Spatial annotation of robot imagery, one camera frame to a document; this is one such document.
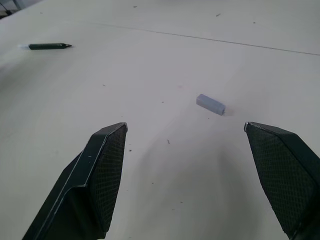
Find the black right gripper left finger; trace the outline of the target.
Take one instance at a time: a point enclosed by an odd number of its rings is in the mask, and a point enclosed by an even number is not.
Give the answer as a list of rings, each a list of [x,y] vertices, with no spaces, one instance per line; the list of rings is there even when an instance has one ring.
[[[103,240],[120,188],[128,126],[100,129],[64,168],[25,240]]]

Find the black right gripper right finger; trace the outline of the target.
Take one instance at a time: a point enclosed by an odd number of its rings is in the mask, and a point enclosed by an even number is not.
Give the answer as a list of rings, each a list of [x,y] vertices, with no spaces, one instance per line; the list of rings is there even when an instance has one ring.
[[[295,133],[246,122],[262,189],[290,240],[320,238],[320,158]]]

